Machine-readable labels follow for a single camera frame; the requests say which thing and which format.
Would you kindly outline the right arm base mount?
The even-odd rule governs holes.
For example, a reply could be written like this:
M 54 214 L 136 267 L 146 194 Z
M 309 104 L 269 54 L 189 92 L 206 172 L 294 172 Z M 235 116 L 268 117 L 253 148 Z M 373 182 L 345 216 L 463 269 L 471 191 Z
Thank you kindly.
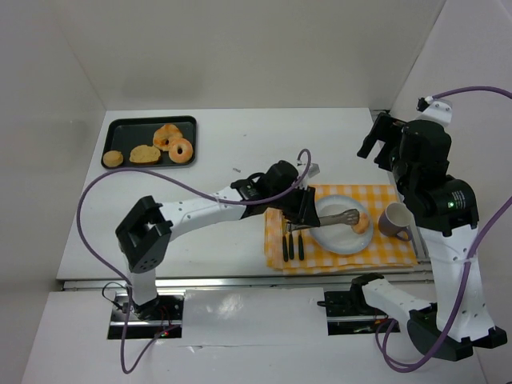
M 349 291 L 326 291 L 317 306 L 326 312 L 329 336 L 374 334 L 384 324 L 388 327 L 388 315 L 373 307 L 360 307 Z

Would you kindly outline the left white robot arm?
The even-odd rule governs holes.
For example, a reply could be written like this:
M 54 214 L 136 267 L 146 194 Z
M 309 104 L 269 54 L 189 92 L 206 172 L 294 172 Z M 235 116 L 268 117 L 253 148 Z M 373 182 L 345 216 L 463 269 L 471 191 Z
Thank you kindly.
M 143 320 L 159 312 L 155 270 L 168 244 L 191 231 L 260 215 L 269 208 L 281 211 L 286 230 L 360 223 L 362 215 L 356 209 L 318 216 L 315 189 L 299 177 L 300 170 L 281 160 L 267 172 L 239 179 L 215 194 L 172 203 L 140 198 L 115 231 L 130 272 L 135 315 Z

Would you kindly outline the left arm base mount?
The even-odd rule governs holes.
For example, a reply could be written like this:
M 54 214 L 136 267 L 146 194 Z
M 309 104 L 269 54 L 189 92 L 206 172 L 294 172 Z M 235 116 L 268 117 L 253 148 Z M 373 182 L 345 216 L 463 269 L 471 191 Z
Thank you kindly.
M 152 339 L 161 333 L 160 338 L 182 337 L 182 316 L 184 293 L 164 290 L 158 294 L 158 302 L 150 304 L 141 313 L 134 306 L 128 309 L 126 288 L 119 282 L 108 282 L 101 291 L 102 297 L 111 305 L 107 338 L 120 340 L 126 314 L 130 313 L 127 323 L 126 339 Z

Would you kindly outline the small glazed donut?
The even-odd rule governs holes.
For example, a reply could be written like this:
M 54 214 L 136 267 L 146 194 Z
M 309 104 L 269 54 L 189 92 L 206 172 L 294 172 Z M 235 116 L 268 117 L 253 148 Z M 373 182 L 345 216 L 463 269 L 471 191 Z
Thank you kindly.
M 360 213 L 358 223 L 352 226 L 356 234 L 364 234 L 370 226 L 370 219 L 366 213 Z

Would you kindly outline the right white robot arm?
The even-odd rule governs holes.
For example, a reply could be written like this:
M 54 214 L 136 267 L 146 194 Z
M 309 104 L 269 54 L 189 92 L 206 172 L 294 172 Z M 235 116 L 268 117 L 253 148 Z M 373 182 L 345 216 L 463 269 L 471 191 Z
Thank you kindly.
M 475 193 L 448 173 L 451 104 L 442 95 L 427 96 L 417 110 L 409 122 L 381 113 L 358 156 L 366 158 L 377 142 L 382 144 L 375 162 L 392 173 L 414 217 L 437 299 L 416 298 L 377 273 L 355 278 L 350 292 L 361 308 L 387 314 L 390 326 L 404 330 L 424 359 L 456 362 L 470 357 L 474 348 L 504 345 L 507 335 L 486 307 L 477 249 L 487 228 L 478 224 Z

